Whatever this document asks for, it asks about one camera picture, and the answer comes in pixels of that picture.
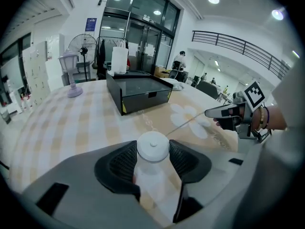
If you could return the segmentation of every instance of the black box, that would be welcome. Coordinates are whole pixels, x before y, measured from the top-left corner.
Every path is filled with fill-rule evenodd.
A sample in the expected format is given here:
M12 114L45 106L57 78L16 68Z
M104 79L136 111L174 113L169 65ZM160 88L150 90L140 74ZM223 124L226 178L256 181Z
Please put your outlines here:
M121 115L167 103L173 85L142 71L106 73L107 88Z

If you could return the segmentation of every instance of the blue sign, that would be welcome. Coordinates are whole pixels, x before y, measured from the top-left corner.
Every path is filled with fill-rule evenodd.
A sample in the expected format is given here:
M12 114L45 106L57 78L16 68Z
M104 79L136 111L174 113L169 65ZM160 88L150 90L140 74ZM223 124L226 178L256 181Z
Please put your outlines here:
M95 31L96 18L88 18L85 31Z

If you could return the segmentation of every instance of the white bottle cap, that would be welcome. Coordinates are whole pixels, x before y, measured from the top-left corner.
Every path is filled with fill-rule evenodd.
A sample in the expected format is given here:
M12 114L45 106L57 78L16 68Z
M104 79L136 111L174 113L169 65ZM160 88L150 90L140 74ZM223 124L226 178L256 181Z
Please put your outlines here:
M166 158L170 143L160 132L146 132L137 141L139 155L148 162L157 163Z

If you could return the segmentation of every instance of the lamp shade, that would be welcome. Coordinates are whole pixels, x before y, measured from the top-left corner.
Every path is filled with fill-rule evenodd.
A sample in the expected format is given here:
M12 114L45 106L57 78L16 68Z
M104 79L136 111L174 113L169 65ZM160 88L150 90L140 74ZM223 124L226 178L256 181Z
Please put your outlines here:
M59 58L63 71L69 71L76 67L77 53L73 51L65 51Z

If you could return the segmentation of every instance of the glass door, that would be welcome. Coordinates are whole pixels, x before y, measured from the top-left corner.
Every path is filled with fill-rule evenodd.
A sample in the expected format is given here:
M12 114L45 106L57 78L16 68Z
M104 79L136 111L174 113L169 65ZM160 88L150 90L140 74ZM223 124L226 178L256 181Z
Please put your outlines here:
M130 21L126 34L130 70L153 73L156 47L161 31L138 21Z

